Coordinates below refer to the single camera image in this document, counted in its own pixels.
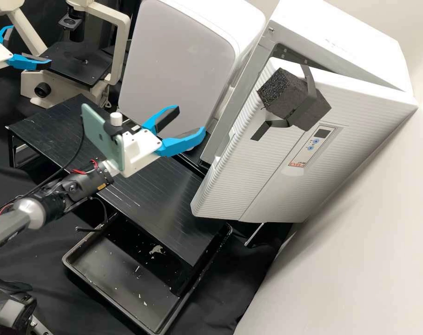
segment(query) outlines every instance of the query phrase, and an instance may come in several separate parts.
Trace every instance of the white device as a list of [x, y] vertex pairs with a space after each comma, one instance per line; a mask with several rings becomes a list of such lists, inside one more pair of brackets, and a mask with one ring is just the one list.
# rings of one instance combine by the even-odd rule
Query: white device
[[[89, 88], [70, 79], [47, 70], [23, 71], [21, 73], [21, 95], [30, 98], [30, 102], [43, 108], [50, 108], [78, 94], [103, 107], [108, 103], [109, 85], [115, 85], [122, 75], [123, 59], [126, 52], [126, 43], [131, 24], [130, 18], [112, 8], [99, 4], [94, 0], [66, 0], [77, 11], [97, 16], [117, 26], [117, 38], [114, 48], [111, 72], [99, 80], [94, 87]], [[0, 15], [7, 15], [15, 29], [34, 56], [40, 56], [47, 50], [46, 45], [27, 20], [20, 7], [24, 0], [0, 0]], [[7, 52], [0, 45], [0, 68], [6, 67]], [[50, 86], [51, 92], [46, 97], [39, 97], [35, 88], [40, 83]]]
[[280, 0], [213, 130], [212, 164], [268, 59], [276, 55], [413, 94], [399, 43], [322, 0]]
[[120, 110], [137, 123], [172, 104], [182, 113], [160, 136], [202, 127], [246, 64], [265, 25], [244, 0], [144, 0], [139, 9]]
[[[77, 11], [86, 12], [117, 26], [111, 72], [103, 80], [99, 80], [92, 88], [89, 88], [47, 70], [24, 71], [21, 74], [21, 95], [30, 98], [30, 102], [35, 105], [50, 108], [78, 94], [83, 94], [98, 106], [103, 107], [108, 104], [109, 85], [117, 84], [122, 75], [131, 20], [126, 14], [94, 0], [66, 0], [66, 2]], [[37, 85], [42, 82], [52, 88], [51, 93], [44, 98], [39, 97], [35, 92]]]
[[311, 68], [331, 110], [309, 131], [271, 127], [254, 141], [266, 120], [279, 119], [257, 90], [280, 68], [305, 80], [299, 64], [268, 61], [193, 198], [195, 216], [302, 222], [417, 109], [408, 92]]

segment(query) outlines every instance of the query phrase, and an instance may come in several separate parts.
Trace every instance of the debris in tray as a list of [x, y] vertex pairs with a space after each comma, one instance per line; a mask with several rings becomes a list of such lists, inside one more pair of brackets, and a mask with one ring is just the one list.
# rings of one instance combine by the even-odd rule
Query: debris in tray
[[163, 247], [160, 245], [155, 246], [151, 251], [150, 251], [150, 255], [154, 254], [154, 253], [159, 253], [159, 254], [164, 254], [162, 252]]

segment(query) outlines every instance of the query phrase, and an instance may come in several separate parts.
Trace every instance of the black wire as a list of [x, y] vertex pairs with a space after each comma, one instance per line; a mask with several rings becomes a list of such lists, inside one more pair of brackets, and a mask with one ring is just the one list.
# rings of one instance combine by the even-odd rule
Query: black wire
[[9, 201], [7, 201], [4, 205], [0, 206], [0, 209], [3, 208], [4, 206], [8, 205], [9, 203], [14, 202], [15, 200], [24, 198], [30, 194], [32, 194], [33, 192], [35, 192], [36, 190], [40, 189], [41, 187], [43, 187], [44, 185], [46, 185], [48, 182], [52, 181], [53, 179], [55, 179], [60, 173], [64, 172], [65, 169], [73, 162], [73, 160], [78, 156], [78, 154], [80, 153], [81, 147], [83, 146], [83, 142], [85, 139], [85, 127], [83, 126], [83, 119], [81, 119], [81, 129], [82, 129], [82, 133], [81, 133], [81, 140], [80, 143], [78, 144], [78, 148], [77, 151], [75, 152], [75, 154], [72, 156], [72, 158], [64, 165], [62, 166], [57, 172], [55, 172], [53, 175], [51, 175], [50, 177], [46, 178], [46, 180], [44, 180], [43, 182], [41, 182], [40, 184], [38, 184], [37, 186], [35, 186], [34, 188], [32, 188], [30, 191], [28, 191], [26, 194], [20, 195], [20, 196], [16, 196], [12, 199], [10, 199]]
[[[90, 198], [90, 200], [98, 200], [100, 202], [101, 206], [103, 207], [103, 222], [101, 224], [104, 226], [108, 221], [108, 213], [106, 212], [105, 204], [99, 198]], [[91, 228], [82, 228], [82, 227], [77, 226], [77, 227], [75, 227], [75, 230], [77, 232], [92, 233], [92, 232], [102, 231], [103, 228], [91, 229]]]

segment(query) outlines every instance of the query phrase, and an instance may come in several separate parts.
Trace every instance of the white cover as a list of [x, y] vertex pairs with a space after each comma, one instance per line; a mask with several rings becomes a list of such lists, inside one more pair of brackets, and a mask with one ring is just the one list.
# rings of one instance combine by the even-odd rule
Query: white cover
[[413, 95], [399, 43], [322, 0], [280, 0], [268, 26], [283, 26], [281, 40], [345, 76]]
[[244, 0], [145, 0], [126, 65], [119, 107], [142, 124], [159, 110], [181, 114], [171, 137], [205, 126], [265, 25]]
[[[300, 65], [271, 58], [235, 124], [221, 158], [212, 164], [192, 201], [193, 214], [245, 222], [302, 222], [416, 108], [408, 93], [312, 68], [317, 89], [332, 109], [311, 130], [259, 126], [275, 118], [256, 90], [278, 69], [304, 78]], [[337, 132], [305, 168], [289, 163], [318, 125]]]

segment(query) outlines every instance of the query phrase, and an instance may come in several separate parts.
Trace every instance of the microscope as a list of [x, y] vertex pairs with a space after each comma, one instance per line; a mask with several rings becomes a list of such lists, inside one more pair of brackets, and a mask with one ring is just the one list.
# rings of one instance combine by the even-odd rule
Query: microscope
[[[21, 11], [25, 0], [0, 0], [0, 15], [11, 26], [0, 30], [0, 68], [13, 66], [21, 73], [21, 95], [34, 105], [50, 108], [78, 94], [100, 107], [108, 106], [109, 86], [121, 78], [131, 20], [94, 0], [67, 0], [67, 14], [59, 24], [69, 32], [69, 41], [47, 47]], [[117, 27], [114, 54], [80, 50], [87, 15]], [[21, 36], [31, 55], [16, 55], [6, 49], [12, 30]]]

